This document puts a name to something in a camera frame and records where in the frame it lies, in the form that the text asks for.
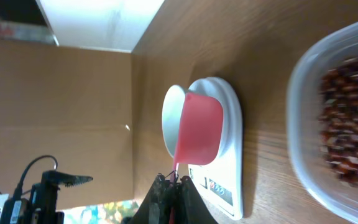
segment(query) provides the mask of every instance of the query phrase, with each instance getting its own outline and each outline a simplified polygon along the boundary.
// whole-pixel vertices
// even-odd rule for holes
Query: digital display
[[[193,170],[192,168],[190,168],[190,178],[193,180],[193,182],[195,184],[200,184],[201,186],[203,186],[205,189],[208,189],[207,185],[206,185],[206,177],[200,175],[199,172],[196,172],[195,170]]]
[[[231,192],[220,186],[213,180],[209,180],[209,189],[214,192],[217,196],[223,199],[225,202],[233,206],[233,198]]]

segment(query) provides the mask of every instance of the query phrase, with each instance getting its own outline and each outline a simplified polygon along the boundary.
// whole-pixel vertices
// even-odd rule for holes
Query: pink measuring cup
[[[162,132],[174,164],[206,165],[219,152],[223,108],[210,96],[173,85],[165,95]]]

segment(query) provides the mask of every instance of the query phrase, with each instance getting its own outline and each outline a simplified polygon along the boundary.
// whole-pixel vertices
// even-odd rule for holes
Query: wire
[[[176,172],[176,170],[173,170],[171,173],[169,173],[165,178],[169,177],[173,172]]]
[[[31,192],[31,190],[26,190],[25,192],[23,192],[22,196],[23,196],[23,195],[26,195],[26,194],[28,194],[28,193],[30,193],[30,192]]]
[[[29,165],[27,165],[27,167],[25,168],[25,170],[23,171],[23,174],[22,174],[22,177],[20,178],[20,181],[19,183],[17,184],[17,187],[13,193],[13,199],[14,200],[19,200],[22,196],[22,191],[23,191],[23,182],[24,182],[24,179],[25,179],[25,176],[27,175],[29,169],[31,168],[32,165],[34,165],[37,161],[41,160],[41,159],[45,159],[45,158],[51,158],[55,161],[55,170],[57,170],[57,166],[58,166],[58,163],[57,163],[57,159],[54,157],[54,156],[51,156],[51,155],[43,155],[43,156],[40,156],[40,157],[37,157],[35,158],[33,161],[31,161],[29,163]]]

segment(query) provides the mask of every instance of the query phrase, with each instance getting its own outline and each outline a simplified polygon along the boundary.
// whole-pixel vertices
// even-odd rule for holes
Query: wooden surface
[[[295,177],[285,107],[303,53],[357,21],[358,1],[166,0],[132,56],[135,196],[145,195],[158,172],[170,171],[160,127],[168,88],[219,76],[236,90],[244,117],[240,223],[347,223]],[[208,207],[219,223],[232,223]]]
[[[131,56],[0,40],[0,191],[54,155],[58,171],[94,180],[62,187],[58,209],[133,198]],[[40,182],[42,160],[23,190]]]

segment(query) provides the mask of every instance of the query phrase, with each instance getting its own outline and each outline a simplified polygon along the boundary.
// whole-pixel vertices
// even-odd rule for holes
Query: coffee bean
[[[358,187],[358,57],[347,58],[321,78],[324,111],[318,117],[326,162],[345,185]]]

